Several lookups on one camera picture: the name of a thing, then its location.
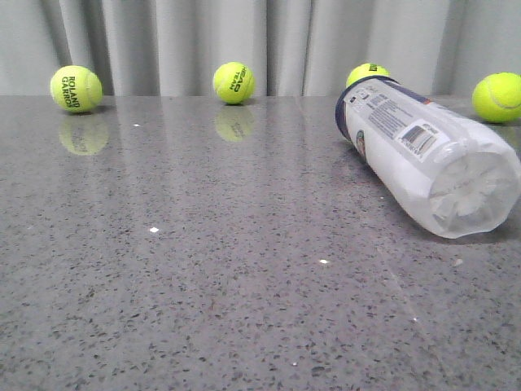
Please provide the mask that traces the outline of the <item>white tennis ball can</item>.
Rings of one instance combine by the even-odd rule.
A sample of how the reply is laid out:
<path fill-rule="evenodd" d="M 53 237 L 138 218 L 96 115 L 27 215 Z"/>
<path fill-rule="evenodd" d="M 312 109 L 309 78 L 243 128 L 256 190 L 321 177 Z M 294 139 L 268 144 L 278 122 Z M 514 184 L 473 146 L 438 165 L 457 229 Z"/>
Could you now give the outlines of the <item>white tennis ball can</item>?
<path fill-rule="evenodd" d="M 520 197 L 520 160 L 500 135 L 390 77 L 352 83 L 335 120 L 397 203 L 432 234 L 492 231 Z"/>

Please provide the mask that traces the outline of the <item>Wilson tennis ball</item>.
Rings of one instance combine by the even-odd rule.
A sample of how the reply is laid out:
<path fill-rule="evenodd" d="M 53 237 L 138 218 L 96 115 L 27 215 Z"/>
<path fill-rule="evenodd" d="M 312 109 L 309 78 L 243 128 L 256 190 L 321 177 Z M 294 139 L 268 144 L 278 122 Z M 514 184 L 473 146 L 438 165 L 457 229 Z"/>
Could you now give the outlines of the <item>Wilson tennis ball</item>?
<path fill-rule="evenodd" d="M 364 63 L 355 67 L 346 79 L 345 87 L 349 87 L 356 81 L 366 77 L 385 76 L 389 77 L 390 72 L 382 65 L 375 63 Z"/>

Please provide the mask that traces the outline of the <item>Roland Garros tennis ball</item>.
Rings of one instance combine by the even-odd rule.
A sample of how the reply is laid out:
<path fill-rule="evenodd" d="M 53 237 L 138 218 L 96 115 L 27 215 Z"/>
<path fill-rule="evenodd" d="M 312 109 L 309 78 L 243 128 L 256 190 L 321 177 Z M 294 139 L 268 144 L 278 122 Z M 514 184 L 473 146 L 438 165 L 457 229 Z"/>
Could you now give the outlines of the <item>Roland Garros tennis ball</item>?
<path fill-rule="evenodd" d="M 50 79 L 50 94 L 55 103 L 72 113 L 90 112 L 103 99 L 98 76 L 83 66 L 60 68 Z"/>

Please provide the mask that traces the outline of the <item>plain yellow tennis ball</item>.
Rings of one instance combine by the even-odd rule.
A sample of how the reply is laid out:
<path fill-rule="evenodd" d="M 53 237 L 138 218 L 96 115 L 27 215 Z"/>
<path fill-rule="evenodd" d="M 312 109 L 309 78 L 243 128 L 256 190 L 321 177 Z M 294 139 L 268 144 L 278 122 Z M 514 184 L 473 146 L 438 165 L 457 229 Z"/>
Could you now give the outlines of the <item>plain yellow tennis ball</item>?
<path fill-rule="evenodd" d="M 520 75 L 498 72 L 486 76 L 474 88 L 471 103 L 488 122 L 505 123 L 520 117 Z"/>

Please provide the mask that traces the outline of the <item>grey pleated curtain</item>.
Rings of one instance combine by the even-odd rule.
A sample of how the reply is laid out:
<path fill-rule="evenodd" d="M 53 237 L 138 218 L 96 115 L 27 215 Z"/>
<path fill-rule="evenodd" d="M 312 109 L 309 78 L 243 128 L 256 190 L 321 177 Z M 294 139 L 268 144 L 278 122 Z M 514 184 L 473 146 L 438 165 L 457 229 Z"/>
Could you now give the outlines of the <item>grey pleated curtain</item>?
<path fill-rule="evenodd" d="M 338 94 L 359 64 L 383 65 L 422 94 L 468 95 L 520 70 L 517 1 L 4 1 L 1 92 L 47 95 L 78 64 L 106 94 L 212 93 L 224 63 L 256 93 Z"/>

